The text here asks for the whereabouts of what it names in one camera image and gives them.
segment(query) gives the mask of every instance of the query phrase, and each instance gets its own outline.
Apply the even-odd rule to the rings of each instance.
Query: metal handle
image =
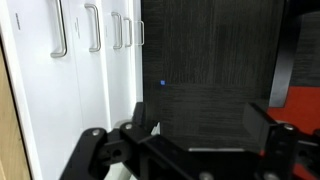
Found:
[[[138,21],[138,23],[141,24],[141,35],[142,35],[141,43],[138,45],[142,46],[142,45],[144,45],[144,23],[143,23],[143,21]]]
[[[97,52],[101,48],[101,40],[100,40],[100,26],[99,26],[99,16],[98,16],[98,9],[93,4],[85,4],[85,8],[92,8],[94,10],[94,17],[95,17],[95,24],[96,24],[96,41],[97,41],[97,47],[95,48],[89,48],[90,52]]]
[[[116,43],[114,46],[113,46],[113,49],[121,49],[122,48],[122,21],[121,21],[121,15],[117,12],[112,12],[111,13],[112,16],[117,16],[119,18],[119,43]]]
[[[60,33],[60,42],[61,42],[61,51],[60,52],[53,52],[51,53],[52,58],[60,58],[67,54],[67,42],[66,42],[66,35],[65,29],[63,24],[63,15],[62,15],[62,7],[60,0],[56,0],[56,9],[58,15],[58,25],[59,25],[59,33]]]
[[[129,22],[129,40],[130,40],[130,43],[126,44],[125,47],[130,47],[130,46],[132,46],[132,21],[128,17],[123,18],[123,20],[124,21],[127,20]]]

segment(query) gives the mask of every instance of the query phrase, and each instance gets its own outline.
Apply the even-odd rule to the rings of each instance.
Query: wood grain surface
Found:
[[[291,86],[320,86],[320,12],[303,17]]]
[[[162,134],[183,148],[259,151],[242,126],[243,108],[247,102],[268,105],[282,3],[142,2],[149,124],[162,122]]]
[[[2,50],[0,51],[0,166],[0,179],[30,179]]]

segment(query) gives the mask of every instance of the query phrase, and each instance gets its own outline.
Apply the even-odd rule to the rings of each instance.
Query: cabinet door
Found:
[[[24,97],[16,97],[26,99],[26,104],[17,106],[29,157],[37,157],[29,159],[33,179],[58,179],[82,129],[69,5],[59,0],[8,0],[7,4],[13,32],[6,33],[14,36],[16,49],[10,52],[17,54],[17,62],[10,58],[12,54],[7,57],[10,73],[15,76],[19,71],[23,82],[22,87],[14,88],[24,89]],[[53,52],[62,52],[53,55],[61,57],[53,58]]]
[[[85,129],[107,128],[104,91],[107,79],[100,48],[100,7],[94,0],[69,2],[83,125]]]
[[[102,1],[111,127],[131,118],[135,104],[131,48],[127,34],[129,0]]]
[[[133,48],[131,53],[134,62],[133,71],[135,74],[136,101],[143,101],[143,81],[142,81],[142,47],[144,44],[144,23],[141,20],[141,1],[129,1],[129,13],[133,19]]]

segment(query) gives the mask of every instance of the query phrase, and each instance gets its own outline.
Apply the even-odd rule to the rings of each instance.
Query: dark wood panel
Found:
[[[278,0],[143,0],[149,123],[183,148],[257,151],[243,108],[267,107],[281,14]]]
[[[303,18],[290,84],[320,86],[320,13]]]

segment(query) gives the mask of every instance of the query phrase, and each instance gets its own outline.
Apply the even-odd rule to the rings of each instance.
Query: blue light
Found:
[[[161,84],[161,86],[164,86],[164,85],[166,85],[166,81],[165,80],[161,80],[160,84]]]

